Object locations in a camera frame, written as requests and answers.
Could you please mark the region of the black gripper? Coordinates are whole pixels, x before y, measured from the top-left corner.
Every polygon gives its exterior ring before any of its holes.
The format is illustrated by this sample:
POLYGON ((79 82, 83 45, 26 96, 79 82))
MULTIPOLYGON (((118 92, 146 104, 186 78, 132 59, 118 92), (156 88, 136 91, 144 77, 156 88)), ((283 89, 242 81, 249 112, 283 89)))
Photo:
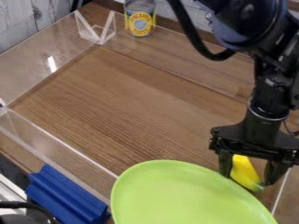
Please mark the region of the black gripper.
POLYGON ((266 185, 271 186, 286 175, 291 164, 299 164, 299 140, 281 131, 289 111, 267 113, 249 106, 245 119, 210 131, 210 149, 219 153, 219 173, 230 177, 233 154, 269 160, 265 169, 266 185))

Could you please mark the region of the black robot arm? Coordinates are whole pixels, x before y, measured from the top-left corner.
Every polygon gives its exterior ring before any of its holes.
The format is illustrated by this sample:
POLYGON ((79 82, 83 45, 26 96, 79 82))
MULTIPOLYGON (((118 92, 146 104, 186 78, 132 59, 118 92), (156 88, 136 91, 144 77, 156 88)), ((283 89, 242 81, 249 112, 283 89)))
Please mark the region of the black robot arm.
POLYGON ((255 59, 255 86, 242 122, 211 129, 219 172, 230 176, 237 155, 267 161, 270 186, 299 165, 299 140, 281 131, 299 109, 299 18, 286 0, 195 0, 211 14, 218 41, 255 59))

